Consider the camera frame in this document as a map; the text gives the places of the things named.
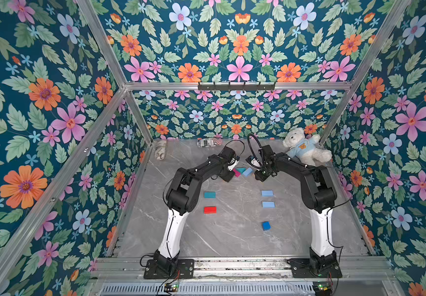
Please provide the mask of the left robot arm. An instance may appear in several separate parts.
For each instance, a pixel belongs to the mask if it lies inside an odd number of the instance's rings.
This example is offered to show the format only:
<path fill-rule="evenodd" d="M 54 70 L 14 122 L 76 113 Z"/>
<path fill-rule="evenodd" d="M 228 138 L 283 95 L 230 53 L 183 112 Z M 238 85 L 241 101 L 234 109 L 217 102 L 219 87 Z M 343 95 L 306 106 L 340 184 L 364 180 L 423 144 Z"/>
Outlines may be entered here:
<path fill-rule="evenodd" d="M 164 203 L 168 208 L 166 229 L 159 248 L 153 255 L 158 263 L 175 262 L 180 254 L 180 241 L 188 215 L 198 204 L 204 181 L 216 176 L 225 182 L 235 177 L 234 169 L 240 157 L 228 147 L 194 168 L 176 171 L 166 191 Z"/>

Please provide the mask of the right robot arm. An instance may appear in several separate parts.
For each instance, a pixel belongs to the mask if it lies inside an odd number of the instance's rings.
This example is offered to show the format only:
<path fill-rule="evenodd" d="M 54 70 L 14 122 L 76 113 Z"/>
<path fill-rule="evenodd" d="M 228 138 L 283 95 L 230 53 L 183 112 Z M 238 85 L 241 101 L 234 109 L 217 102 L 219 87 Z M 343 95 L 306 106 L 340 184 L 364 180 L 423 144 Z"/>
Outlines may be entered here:
<path fill-rule="evenodd" d="M 252 140 L 259 146 L 259 154 L 252 151 L 247 163 L 256 169 L 255 179 L 264 182 L 269 177 L 285 173 L 299 180 L 300 196 L 310 210 L 312 222 L 310 257 L 316 260 L 335 259 L 337 247 L 333 243 L 330 224 L 337 191 L 329 170 L 325 166 L 303 164 L 284 152 L 276 153 L 270 145 L 263 146 L 253 134 L 247 137 L 249 146 L 252 146 Z"/>

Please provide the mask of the teal rectangular block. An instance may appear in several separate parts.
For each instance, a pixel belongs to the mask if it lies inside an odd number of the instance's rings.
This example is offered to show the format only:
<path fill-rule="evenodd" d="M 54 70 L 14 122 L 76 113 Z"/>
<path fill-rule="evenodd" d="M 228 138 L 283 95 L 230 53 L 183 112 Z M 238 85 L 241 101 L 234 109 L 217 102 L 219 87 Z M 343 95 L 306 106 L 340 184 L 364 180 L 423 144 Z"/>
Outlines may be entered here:
<path fill-rule="evenodd" d="M 206 199 L 214 199 L 214 198 L 216 198 L 216 193 L 215 192 L 205 192 L 204 197 Z"/>

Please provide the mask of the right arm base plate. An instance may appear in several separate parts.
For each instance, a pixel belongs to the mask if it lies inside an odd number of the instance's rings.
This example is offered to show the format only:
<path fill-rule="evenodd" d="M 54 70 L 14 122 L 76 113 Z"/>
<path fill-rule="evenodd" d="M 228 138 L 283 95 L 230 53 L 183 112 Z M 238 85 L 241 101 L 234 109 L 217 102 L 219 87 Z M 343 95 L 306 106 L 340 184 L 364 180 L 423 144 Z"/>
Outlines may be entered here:
<path fill-rule="evenodd" d="M 295 278 L 342 278 L 342 271 L 336 259 L 288 259 Z"/>

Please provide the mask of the light blue rectangular block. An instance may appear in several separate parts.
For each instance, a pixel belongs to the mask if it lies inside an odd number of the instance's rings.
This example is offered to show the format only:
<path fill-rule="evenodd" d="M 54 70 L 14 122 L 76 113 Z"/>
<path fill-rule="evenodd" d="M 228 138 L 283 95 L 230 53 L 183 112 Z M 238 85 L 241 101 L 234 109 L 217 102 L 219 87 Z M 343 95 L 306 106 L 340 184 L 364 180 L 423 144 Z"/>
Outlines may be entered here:
<path fill-rule="evenodd" d="M 252 169 L 252 168 L 247 168 L 243 173 L 242 173 L 242 175 L 243 176 L 249 176 L 249 175 L 251 175 L 252 173 L 254 172 L 254 170 Z"/>

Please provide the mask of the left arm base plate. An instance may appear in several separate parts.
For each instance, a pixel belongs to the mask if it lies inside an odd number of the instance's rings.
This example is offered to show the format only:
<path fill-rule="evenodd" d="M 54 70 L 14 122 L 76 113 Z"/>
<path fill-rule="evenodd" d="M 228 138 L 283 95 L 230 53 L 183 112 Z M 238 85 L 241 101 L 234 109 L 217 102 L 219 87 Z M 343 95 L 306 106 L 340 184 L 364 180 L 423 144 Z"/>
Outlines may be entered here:
<path fill-rule="evenodd" d="M 175 263 L 148 260 L 143 275 L 144 279 L 191 279 L 194 274 L 193 259 L 178 259 Z"/>

